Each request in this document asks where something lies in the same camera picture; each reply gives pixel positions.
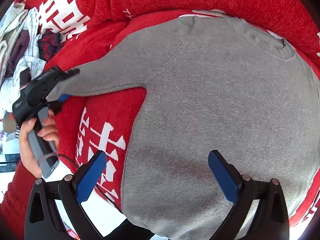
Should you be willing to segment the person's left hand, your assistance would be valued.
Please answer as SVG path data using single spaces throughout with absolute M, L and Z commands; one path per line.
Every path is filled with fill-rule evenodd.
M 28 142 L 32 153 L 40 167 L 42 176 L 47 179 L 59 164 L 57 150 L 53 142 L 45 141 L 37 133 L 43 128 L 43 120 L 48 117 L 48 107 L 41 109 L 37 115 L 33 130 L 28 133 Z

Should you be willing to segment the red sleeved left forearm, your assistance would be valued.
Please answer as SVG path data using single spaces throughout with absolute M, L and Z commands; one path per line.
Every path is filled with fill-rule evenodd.
M 1 202 L 1 239 L 24 239 L 25 216 L 35 180 L 19 163 Z

